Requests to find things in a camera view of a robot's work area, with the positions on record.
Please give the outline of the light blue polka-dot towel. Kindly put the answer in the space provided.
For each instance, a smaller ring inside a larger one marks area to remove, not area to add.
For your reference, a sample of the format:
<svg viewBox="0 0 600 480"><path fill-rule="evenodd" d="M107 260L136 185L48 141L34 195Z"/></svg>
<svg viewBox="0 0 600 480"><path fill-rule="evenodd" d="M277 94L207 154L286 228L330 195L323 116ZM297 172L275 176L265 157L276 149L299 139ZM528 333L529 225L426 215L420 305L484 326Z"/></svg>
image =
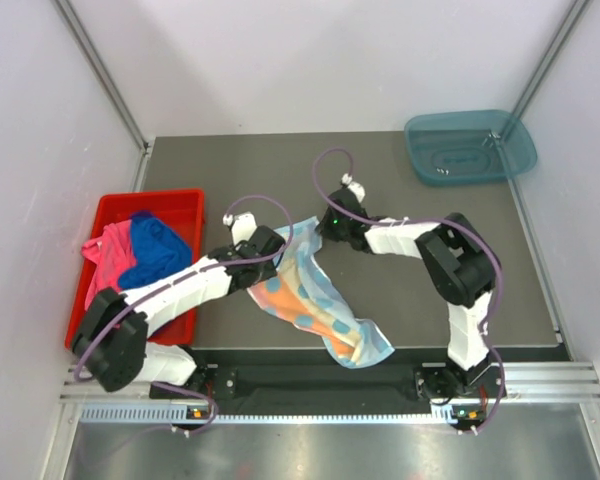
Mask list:
<svg viewBox="0 0 600 480"><path fill-rule="evenodd" d="M394 353L394 347L372 320L354 315L318 265L315 254L322 248L322 237L317 226L318 219L311 217L291 228L278 228L276 232L292 242L277 274L248 293L266 313L319 336L339 365L349 369L377 365Z"/></svg>

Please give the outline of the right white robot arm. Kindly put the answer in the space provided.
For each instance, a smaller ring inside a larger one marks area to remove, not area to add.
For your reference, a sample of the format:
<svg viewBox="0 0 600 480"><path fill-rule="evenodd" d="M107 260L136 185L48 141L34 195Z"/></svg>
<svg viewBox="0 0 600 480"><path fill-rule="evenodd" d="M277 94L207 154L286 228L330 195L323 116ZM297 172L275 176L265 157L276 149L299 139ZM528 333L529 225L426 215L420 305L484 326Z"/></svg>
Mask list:
<svg viewBox="0 0 600 480"><path fill-rule="evenodd" d="M363 197L347 186L329 195L318 232L331 241L346 242L356 251L421 260L448 306L446 368L461 385L474 384L490 364L483 336L496 284L497 258L487 253L462 214L450 214L443 222L422 223L370 217L361 204Z"/></svg>

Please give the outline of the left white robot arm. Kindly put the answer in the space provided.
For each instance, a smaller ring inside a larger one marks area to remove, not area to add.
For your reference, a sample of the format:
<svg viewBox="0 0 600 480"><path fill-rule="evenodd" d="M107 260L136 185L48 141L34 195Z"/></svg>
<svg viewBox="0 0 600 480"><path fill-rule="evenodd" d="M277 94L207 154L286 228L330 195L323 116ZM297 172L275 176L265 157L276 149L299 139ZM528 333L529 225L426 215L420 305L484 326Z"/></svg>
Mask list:
<svg viewBox="0 0 600 480"><path fill-rule="evenodd" d="M149 341L159 329L198 306L224 298L277 275L289 240L266 226L247 239L219 247L195 264L144 287L94 297L71 341L78 358L74 380L93 380L106 392L134 382L181 387L197 369L178 345Z"/></svg>

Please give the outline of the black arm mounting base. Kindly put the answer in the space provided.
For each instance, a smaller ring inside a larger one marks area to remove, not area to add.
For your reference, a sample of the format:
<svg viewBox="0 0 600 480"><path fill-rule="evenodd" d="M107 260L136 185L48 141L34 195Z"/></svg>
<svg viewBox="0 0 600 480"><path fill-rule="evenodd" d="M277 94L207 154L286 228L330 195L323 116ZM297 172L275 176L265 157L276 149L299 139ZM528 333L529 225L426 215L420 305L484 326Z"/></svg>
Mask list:
<svg viewBox="0 0 600 480"><path fill-rule="evenodd" d="M443 364L382 363L366 369L338 365L207 366L183 394L151 387L152 399L189 400L192 392L216 401L224 415L415 414L453 401L494 400L500 375L492 366L465 386Z"/></svg>

